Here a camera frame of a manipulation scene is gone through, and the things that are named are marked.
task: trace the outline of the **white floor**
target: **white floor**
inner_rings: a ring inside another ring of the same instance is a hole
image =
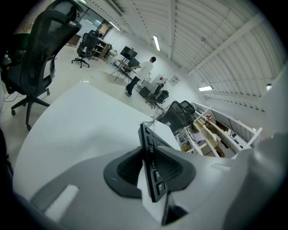
[[[80,81],[84,81],[146,115],[157,116],[159,114],[160,110],[151,109],[150,106],[145,103],[145,100],[136,91],[136,87],[131,97],[125,95],[125,86],[128,84],[128,79],[123,80],[124,76],[121,75],[114,81],[115,76],[110,76],[114,67],[108,65],[103,60],[86,60],[90,68],[87,68],[86,64],[83,64],[83,67],[80,68],[80,64],[77,62],[71,64],[71,60],[76,56],[77,52],[75,48],[69,46],[62,48],[57,55],[58,60],[55,62],[56,73],[52,84],[49,86],[50,96],[44,93],[38,97],[39,99],[51,104],[71,87]],[[11,101],[16,96],[17,93],[14,93],[10,95],[6,101]],[[6,138],[8,154],[10,155],[13,166],[16,163],[20,148],[28,135],[28,130],[25,125],[27,107],[21,106],[15,109],[15,116],[11,115],[10,107],[22,99],[24,99],[24,96],[19,95],[13,102],[4,102],[0,114],[0,126]],[[45,106],[36,103],[32,105],[29,119],[29,124],[32,127],[45,109]]]

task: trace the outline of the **person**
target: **person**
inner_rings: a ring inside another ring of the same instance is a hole
[[[137,84],[138,81],[143,80],[148,73],[153,69],[153,63],[156,61],[155,57],[151,57],[149,62],[143,62],[139,66],[133,66],[131,69],[141,69],[137,76],[126,86],[125,94],[129,97],[132,95],[132,89]]]

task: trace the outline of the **white table surface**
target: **white table surface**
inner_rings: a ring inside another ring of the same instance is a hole
[[[87,83],[79,83],[49,106],[32,127],[15,165],[14,191],[29,201],[43,185],[85,159],[140,146],[140,124],[151,120]],[[155,133],[180,150],[168,126],[156,122]]]

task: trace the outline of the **ceiling beam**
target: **ceiling beam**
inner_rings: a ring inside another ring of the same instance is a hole
[[[148,45],[150,46],[151,45],[151,40],[150,40],[150,37],[149,37],[148,30],[146,29],[146,27],[144,25],[144,21],[141,18],[140,13],[137,10],[134,2],[132,0],[126,0],[126,4],[129,7],[130,11],[133,12],[135,19],[138,21],[138,24],[140,25],[140,28],[142,28],[142,30],[144,31],[145,39],[146,39]]]
[[[225,98],[231,98],[233,100],[240,100],[250,103],[258,103],[258,100],[260,97],[250,96],[250,95],[243,95],[243,94],[237,94],[237,93],[216,93],[216,92],[205,92],[202,93],[203,96],[208,97],[225,97]]]
[[[169,23],[169,60],[172,57],[175,36],[175,15],[176,15],[176,0],[167,1],[168,23]]]
[[[228,38],[225,42],[223,42],[217,49],[215,49],[211,54],[209,54],[203,61],[201,61],[193,70],[189,72],[192,74],[196,69],[200,68],[211,58],[215,57],[218,53],[224,50],[226,47],[234,43],[238,38],[241,38],[244,34],[258,26],[261,22],[263,22],[265,18],[261,13],[256,14],[252,17],[246,24],[244,24],[239,30],[237,30],[230,38]]]

